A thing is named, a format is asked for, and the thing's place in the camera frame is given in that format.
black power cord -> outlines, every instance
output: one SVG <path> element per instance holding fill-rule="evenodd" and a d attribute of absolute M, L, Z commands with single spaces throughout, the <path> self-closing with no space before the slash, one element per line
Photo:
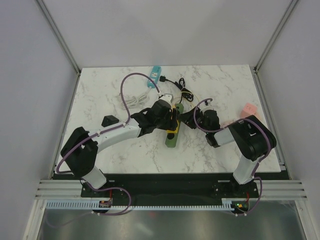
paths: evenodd
<path fill-rule="evenodd" d="M 170 81 L 169 79 L 166 79 L 165 76 L 160 76 L 159 80 L 160 80 L 160 82 L 163 82 L 163 83 L 170 82 L 170 83 L 176 85 L 177 88 L 180 89 L 181 92 L 183 92 L 183 93 L 181 93 L 181 99 L 180 99 L 179 103 L 182 102 L 183 98 L 186 99 L 188 102 L 192 102 L 194 100 L 194 95 L 192 94 L 192 92 L 189 91 L 188 89 L 186 89 L 186 81 L 183 77 L 181 77 L 179 79 L 179 82 Z"/>

blue power strip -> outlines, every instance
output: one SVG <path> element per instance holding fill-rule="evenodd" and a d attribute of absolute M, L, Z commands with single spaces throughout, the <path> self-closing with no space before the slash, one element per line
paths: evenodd
<path fill-rule="evenodd" d="M 155 82 L 155 84 L 158 84 L 160 74 L 161 74 L 161 67 L 154 66 L 152 68 L 151 73 L 150 73 L 150 78 Z M 148 80 L 147 86 L 148 86 L 148 88 L 153 88 L 153 89 L 155 88 L 155 85 L 150 80 Z"/>

green object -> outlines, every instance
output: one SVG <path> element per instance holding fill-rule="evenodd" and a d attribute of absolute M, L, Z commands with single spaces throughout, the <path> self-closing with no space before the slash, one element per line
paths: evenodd
<path fill-rule="evenodd" d="M 184 112 L 184 106 L 181 103 L 175 104 L 176 109 L 180 114 Z M 181 122 L 179 121 L 178 132 L 177 133 L 168 133 L 165 138 L 165 145 L 168 148 L 174 148 L 177 145 L 178 134 L 180 129 Z"/>

coiled white cable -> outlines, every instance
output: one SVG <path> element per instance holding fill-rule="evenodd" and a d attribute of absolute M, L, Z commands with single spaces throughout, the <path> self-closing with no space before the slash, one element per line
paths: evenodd
<path fill-rule="evenodd" d="M 149 100 L 148 94 L 149 94 L 151 89 L 152 88 L 149 87 L 148 90 L 145 93 L 141 94 L 140 96 L 127 96 L 127 95 L 125 95 L 124 96 L 124 100 L 125 100 L 125 103 L 126 103 L 127 107 L 129 109 L 133 109 L 133 108 L 136 108 L 136 107 L 143 107 L 144 104 Z M 124 105 L 124 103 L 123 103 L 123 101 L 121 99 L 120 94 L 119 94 L 119 96 L 117 98 L 118 98 L 118 100 L 120 102 L 120 105 L 121 105 L 122 109 L 125 110 L 126 108 L 125 108 L 125 105 Z"/>

tabletop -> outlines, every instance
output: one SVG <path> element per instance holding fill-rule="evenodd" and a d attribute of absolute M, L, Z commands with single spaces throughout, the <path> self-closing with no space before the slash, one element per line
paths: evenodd
<path fill-rule="evenodd" d="M 125 121 L 128 117 L 119 101 L 120 84 L 130 73 L 150 75 L 152 66 L 102 67 L 82 70 L 62 146 L 75 128 L 85 130 L 101 127 L 104 116 L 113 115 Z M 171 81 L 184 78 L 186 88 L 199 100 L 213 98 L 211 105 L 217 111 L 221 124 L 235 121 L 246 103 L 257 106 L 261 121 L 267 125 L 255 83 L 248 65 L 162 66 L 161 75 Z M 180 100 L 179 89 L 170 82 L 158 82 L 162 93 L 170 93 Z M 139 96 L 148 91 L 143 76 L 131 76 L 123 87 L 125 96 Z M 147 92 L 148 101 L 130 109 L 130 113 L 151 107 L 158 99 L 153 88 Z M 182 101 L 185 112 L 198 103 Z M 96 157 L 96 166 L 104 173 L 230 173 L 241 155 L 235 142 L 219 148 L 209 146 L 205 133 L 181 124 L 176 147 L 165 145 L 167 133 L 155 129 L 153 133 L 128 139 L 108 147 Z M 63 163 L 61 171 L 69 170 Z M 280 172 L 273 149 L 262 161 L 257 172 Z"/>

